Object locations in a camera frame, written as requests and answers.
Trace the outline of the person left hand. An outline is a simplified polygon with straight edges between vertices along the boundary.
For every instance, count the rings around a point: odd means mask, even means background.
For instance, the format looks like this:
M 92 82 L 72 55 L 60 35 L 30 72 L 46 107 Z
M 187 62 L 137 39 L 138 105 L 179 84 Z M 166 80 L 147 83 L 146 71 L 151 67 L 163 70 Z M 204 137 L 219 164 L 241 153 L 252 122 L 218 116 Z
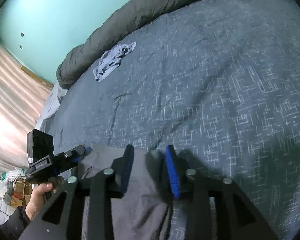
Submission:
M 30 201 L 25 207 L 25 213 L 29 220 L 33 220 L 45 204 L 44 194 L 53 190 L 53 183 L 41 183 L 37 185 L 31 194 Z

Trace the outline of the person left forearm sleeve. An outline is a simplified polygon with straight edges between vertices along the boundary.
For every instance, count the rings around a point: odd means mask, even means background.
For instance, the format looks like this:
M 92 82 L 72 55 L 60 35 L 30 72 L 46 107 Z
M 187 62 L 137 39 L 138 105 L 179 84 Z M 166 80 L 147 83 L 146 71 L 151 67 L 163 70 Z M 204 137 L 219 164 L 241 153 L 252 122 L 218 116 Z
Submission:
M 26 207 L 19 206 L 0 229 L 7 239 L 17 240 L 30 224 L 30 219 L 26 214 Z

